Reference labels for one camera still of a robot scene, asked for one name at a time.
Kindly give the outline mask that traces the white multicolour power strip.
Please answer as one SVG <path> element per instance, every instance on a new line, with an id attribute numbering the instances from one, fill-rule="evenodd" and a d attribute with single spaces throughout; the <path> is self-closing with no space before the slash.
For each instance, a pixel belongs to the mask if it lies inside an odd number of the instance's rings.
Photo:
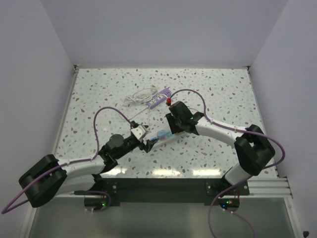
<path id="1" fill-rule="evenodd" d="M 177 137 L 184 135 L 183 132 L 181 133 L 172 133 L 170 130 L 159 130 L 157 132 L 151 132 L 146 136 L 147 140 L 153 141 L 155 140 L 155 145 L 159 145 L 161 143 L 166 143 L 168 141 L 174 140 Z"/>

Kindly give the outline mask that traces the light blue plug adapter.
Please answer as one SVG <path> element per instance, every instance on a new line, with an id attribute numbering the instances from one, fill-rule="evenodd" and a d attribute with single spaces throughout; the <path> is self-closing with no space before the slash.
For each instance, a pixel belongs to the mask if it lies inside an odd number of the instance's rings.
<path id="1" fill-rule="evenodd" d="M 160 130 L 157 132 L 157 138 L 159 140 L 165 140 L 167 138 L 167 133 L 166 131 L 163 129 L 163 130 Z"/>

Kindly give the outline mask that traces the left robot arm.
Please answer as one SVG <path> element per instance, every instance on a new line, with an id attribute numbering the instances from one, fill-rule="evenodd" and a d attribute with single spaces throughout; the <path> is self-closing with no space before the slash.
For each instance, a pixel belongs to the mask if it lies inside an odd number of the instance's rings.
<path id="1" fill-rule="evenodd" d="M 59 160 L 53 154 L 46 155 L 23 174 L 18 182 L 32 207 L 43 206 L 61 194 L 62 186 L 69 180 L 109 172 L 118 165 L 118 159 L 136 148 L 149 153 L 159 139 L 145 140 L 147 134 L 147 127 L 143 125 L 133 126 L 127 138 L 114 134 L 93 159 Z"/>

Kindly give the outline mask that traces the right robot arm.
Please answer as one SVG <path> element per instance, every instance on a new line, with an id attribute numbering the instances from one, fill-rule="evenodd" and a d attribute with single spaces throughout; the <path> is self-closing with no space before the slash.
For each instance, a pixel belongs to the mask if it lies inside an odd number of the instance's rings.
<path id="1" fill-rule="evenodd" d="M 244 129 L 211 121 L 201 112 L 191 113 L 183 102 L 172 104 L 169 111 L 166 119 L 173 134 L 185 131 L 210 137 L 236 150 L 238 163 L 212 185 L 216 191 L 233 194 L 238 189 L 238 183 L 259 175 L 275 155 L 273 146 L 256 125 Z"/>

